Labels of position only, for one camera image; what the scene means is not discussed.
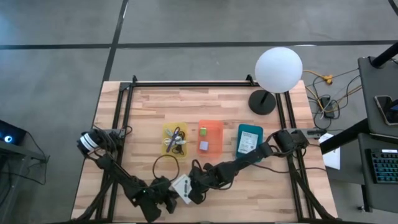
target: orange container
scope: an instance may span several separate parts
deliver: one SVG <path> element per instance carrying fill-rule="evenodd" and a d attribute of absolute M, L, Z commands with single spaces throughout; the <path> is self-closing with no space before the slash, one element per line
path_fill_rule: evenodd
<path fill-rule="evenodd" d="M 206 134 L 201 134 L 201 128 L 206 128 Z M 218 157 L 223 153 L 222 121 L 200 120 L 198 125 L 197 153 L 200 156 Z"/>

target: small cube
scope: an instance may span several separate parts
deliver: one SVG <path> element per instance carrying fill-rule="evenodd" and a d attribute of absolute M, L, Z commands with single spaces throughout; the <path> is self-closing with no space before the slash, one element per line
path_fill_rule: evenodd
<path fill-rule="evenodd" d="M 200 128 L 200 135 L 206 136 L 206 128 Z"/>
<path fill-rule="evenodd" d="M 209 147 L 209 142 L 206 141 L 200 141 L 199 149 L 203 151 L 207 151 Z"/>

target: keyboard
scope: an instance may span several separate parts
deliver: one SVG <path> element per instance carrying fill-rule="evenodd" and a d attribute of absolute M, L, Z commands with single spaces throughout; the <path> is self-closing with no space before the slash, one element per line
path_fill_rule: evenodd
<path fill-rule="evenodd" d="M 398 149 L 367 149 L 375 184 L 398 184 Z"/>

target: green cube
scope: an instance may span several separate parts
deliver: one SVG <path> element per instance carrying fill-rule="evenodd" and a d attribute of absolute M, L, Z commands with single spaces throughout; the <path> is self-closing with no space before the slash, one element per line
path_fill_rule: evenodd
<path fill-rule="evenodd" d="M 206 128 L 200 128 L 200 135 L 206 136 Z"/>

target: blue light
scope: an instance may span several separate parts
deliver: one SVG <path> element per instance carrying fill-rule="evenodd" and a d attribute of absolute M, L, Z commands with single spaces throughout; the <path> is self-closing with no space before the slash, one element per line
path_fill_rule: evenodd
<path fill-rule="evenodd" d="M 6 136 L 6 137 L 4 137 L 4 141 L 6 143 L 10 143 L 12 141 L 12 137 L 11 136 Z"/>

